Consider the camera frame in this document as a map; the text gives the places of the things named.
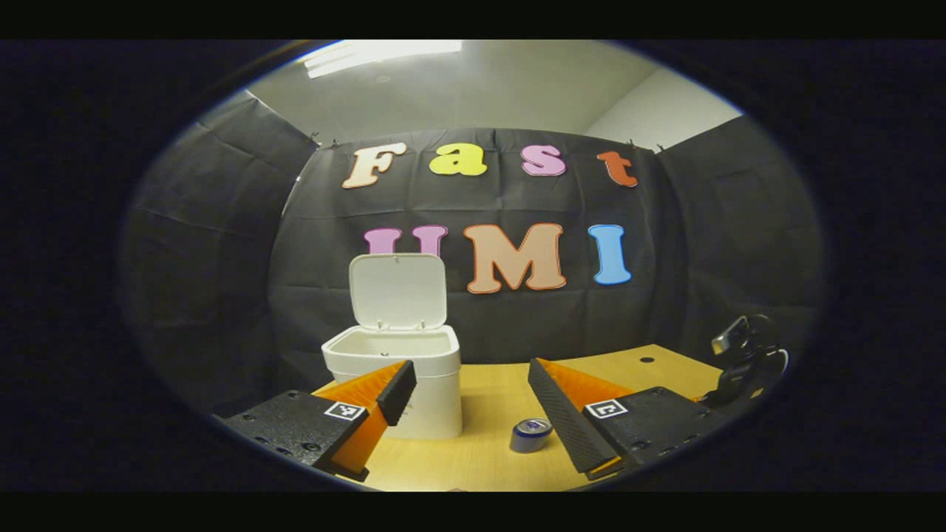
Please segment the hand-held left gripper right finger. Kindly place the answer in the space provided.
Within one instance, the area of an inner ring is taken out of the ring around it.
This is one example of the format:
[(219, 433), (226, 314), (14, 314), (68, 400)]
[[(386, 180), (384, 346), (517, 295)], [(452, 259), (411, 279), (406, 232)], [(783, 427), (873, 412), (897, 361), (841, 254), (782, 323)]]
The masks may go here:
[(528, 383), (588, 480), (629, 474), (674, 457), (726, 425), (726, 415), (662, 386), (633, 392), (562, 366), (533, 359)]

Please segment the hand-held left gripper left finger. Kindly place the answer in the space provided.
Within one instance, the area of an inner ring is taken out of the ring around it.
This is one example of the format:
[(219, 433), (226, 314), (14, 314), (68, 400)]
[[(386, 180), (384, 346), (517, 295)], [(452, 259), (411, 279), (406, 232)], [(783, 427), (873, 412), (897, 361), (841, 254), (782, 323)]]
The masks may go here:
[(398, 425), (416, 384), (413, 362), (396, 361), (321, 392), (284, 392), (222, 423), (307, 467), (364, 481), (369, 458)]

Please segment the blue pop can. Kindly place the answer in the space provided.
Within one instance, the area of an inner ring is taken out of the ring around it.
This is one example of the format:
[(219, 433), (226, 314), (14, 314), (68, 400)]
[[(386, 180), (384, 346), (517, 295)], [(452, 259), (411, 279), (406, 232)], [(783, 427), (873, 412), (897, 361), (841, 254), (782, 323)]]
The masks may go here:
[(509, 448), (517, 454), (540, 451), (553, 431), (553, 424), (541, 417), (528, 417), (511, 427)]

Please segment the white desktop garbage bin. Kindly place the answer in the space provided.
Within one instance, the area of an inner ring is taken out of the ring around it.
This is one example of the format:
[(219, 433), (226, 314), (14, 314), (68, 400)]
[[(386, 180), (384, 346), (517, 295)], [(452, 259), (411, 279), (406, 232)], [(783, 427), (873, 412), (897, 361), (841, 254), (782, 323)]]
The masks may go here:
[(426, 253), (372, 253), (352, 259), (350, 300), (357, 324), (321, 347), (327, 369), (345, 383), (410, 360), (416, 385), (389, 437), (449, 439), (463, 430), (462, 366), (447, 324), (445, 264)]

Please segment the wooden desktop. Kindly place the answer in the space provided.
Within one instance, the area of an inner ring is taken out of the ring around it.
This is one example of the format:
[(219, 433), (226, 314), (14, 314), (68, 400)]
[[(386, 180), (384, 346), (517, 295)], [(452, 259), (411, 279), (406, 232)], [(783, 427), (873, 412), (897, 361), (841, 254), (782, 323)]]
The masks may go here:
[[(564, 366), (634, 391), (661, 385), (696, 398), (716, 388), (719, 368), (656, 346), (563, 361)], [(379, 491), (571, 491), (588, 479), (556, 434), (540, 451), (518, 454), (514, 424), (544, 411), (527, 364), (466, 364), (459, 371), (463, 431), (452, 439), (383, 437), (361, 487)]]

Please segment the black backdrop cloth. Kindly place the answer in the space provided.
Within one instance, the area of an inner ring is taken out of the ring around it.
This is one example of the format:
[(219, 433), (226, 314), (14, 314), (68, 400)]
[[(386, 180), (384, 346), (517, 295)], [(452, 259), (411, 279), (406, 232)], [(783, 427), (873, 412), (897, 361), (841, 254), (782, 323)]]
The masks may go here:
[(710, 340), (767, 316), (798, 354), (823, 239), (800, 172), (740, 117), (661, 154), (464, 128), (315, 149), (245, 93), (185, 130), (129, 206), (121, 266), (144, 353), (189, 403), (232, 415), (331, 380), (321, 345), (357, 321), (348, 268), (371, 231), (414, 253), (442, 226), (447, 323), (466, 364)]

